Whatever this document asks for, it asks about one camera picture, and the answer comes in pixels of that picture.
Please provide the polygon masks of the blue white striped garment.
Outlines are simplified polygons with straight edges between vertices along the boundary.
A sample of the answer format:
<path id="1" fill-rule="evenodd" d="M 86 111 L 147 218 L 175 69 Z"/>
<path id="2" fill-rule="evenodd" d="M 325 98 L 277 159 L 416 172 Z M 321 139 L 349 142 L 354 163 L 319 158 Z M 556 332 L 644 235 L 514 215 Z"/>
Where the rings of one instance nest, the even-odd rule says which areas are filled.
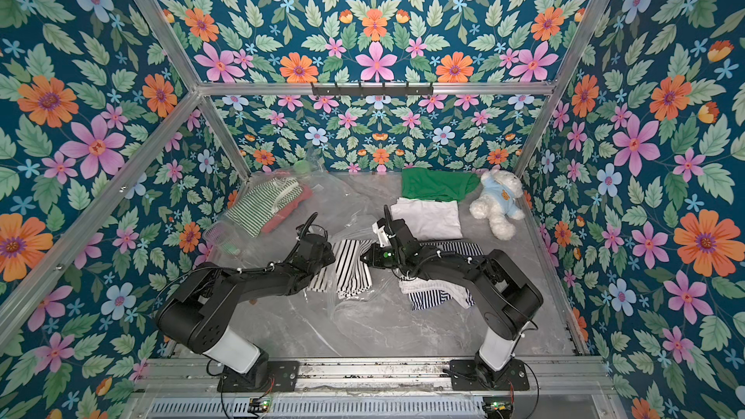
<path id="1" fill-rule="evenodd" d="M 441 251 L 451 251 L 467 257 L 482 254 L 480 246 L 470 240 L 449 240 L 424 242 Z M 475 301 L 471 292 L 463 286 L 443 280 L 409 279 L 400 280 L 399 289 L 409 298 L 412 310 L 430 310 L 447 301 L 454 301 L 462 308 L 472 308 Z"/>

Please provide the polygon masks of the clear plastic vacuum bag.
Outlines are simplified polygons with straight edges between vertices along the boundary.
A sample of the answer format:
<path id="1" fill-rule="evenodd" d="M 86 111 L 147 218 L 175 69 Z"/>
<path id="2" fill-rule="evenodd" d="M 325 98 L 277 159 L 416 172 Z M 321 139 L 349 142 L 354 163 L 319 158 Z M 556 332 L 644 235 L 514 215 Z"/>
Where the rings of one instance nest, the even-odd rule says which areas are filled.
<path id="1" fill-rule="evenodd" d="M 400 193 L 397 174 L 331 173 L 306 161 L 254 174 L 205 234 L 211 261 L 233 268 L 279 265 L 298 258 L 302 242 L 318 236 L 335 258 L 312 273 L 308 290 L 361 300 L 374 291 L 374 272 L 362 261 L 376 242 L 374 223 Z"/>

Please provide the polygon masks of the green t-shirt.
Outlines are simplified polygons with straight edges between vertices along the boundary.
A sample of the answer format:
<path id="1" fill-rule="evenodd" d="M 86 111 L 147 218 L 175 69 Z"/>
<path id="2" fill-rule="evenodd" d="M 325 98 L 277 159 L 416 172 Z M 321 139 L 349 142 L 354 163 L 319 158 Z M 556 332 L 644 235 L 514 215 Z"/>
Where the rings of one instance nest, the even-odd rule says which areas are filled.
<path id="1" fill-rule="evenodd" d="M 476 174 L 410 168 L 402 172 L 402 197 L 411 200 L 461 202 L 479 186 Z"/>

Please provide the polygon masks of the black white striped garment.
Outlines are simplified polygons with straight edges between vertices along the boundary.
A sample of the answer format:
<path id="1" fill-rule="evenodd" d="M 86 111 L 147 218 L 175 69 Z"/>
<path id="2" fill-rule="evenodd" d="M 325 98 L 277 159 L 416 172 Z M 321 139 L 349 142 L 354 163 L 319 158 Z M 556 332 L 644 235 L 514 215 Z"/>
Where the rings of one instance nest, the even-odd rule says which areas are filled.
<path id="1" fill-rule="evenodd" d="M 371 240 L 333 242 L 334 263 L 314 276 L 308 290 L 336 294 L 341 300 L 354 298 L 368 291 L 373 281 L 369 267 L 361 257 L 372 243 Z"/>

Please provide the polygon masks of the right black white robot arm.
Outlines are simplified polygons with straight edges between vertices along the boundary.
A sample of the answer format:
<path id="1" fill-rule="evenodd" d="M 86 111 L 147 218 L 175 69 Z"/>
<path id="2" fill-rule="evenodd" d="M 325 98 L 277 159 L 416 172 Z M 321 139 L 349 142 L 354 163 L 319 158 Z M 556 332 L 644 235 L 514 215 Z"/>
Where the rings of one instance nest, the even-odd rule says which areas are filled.
<path id="1" fill-rule="evenodd" d="M 450 369 L 453 379 L 462 378 L 495 390 L 516 369 L 514 351 L 543 305 L 541 291 L 502 250 L 487 255 L 465 256 L 417 240 L 403 219 L 395 219 L 390 207 L 376 223 L 378 242 L 361 256 L 371 267 L 388 269 L 403 279 L 444 281 L 466 289 L 480 311 L 488 331 L 475 355 L 475 371 L 461 374 Z"/>

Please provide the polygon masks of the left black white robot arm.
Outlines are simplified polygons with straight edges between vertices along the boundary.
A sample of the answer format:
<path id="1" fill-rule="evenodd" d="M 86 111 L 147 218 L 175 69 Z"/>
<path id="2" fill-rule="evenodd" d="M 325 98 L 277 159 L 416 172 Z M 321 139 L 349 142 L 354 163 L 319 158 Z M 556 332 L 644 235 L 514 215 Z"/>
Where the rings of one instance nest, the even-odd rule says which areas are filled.
<path id="1" fill-rule="evenodd" d="M 157 328 L 190 351 L 246 376 L 264 352 L 230 327 L 239 304 L 266 297 L 293 296 L 321 270 L 335 263 L 325 229 L 313 213 L 296 228 L 289 254 L 263 268 L 225 268 L 206 263 L 181 283 L 155 318 Z"/>

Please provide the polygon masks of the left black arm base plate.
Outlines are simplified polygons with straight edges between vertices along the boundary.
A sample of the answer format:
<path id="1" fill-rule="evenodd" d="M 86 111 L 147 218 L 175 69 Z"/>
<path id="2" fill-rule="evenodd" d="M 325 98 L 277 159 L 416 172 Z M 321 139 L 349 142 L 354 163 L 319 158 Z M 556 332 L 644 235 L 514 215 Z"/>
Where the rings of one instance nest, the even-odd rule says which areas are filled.
<path id="1" fill-rule="evenodd" d="M 293 392 L 299 378 L 297 361 L 259 361 L 247 374 L 224 368 L 218 382 L 220 393 Z"/>

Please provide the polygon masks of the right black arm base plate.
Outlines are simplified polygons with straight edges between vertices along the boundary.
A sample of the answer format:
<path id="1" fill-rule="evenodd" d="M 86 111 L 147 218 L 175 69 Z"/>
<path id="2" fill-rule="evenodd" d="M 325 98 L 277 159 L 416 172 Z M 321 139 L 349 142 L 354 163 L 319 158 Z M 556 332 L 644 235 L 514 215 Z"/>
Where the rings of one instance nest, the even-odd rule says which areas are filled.
<path id="1" fill-rule="evenodd" d="M 524 362 L 512 359 L 501 371 L 477 360 L 451 360 L 442 375 L 450 378 L 454 391 L 528 391 L 529 374 Z"/>

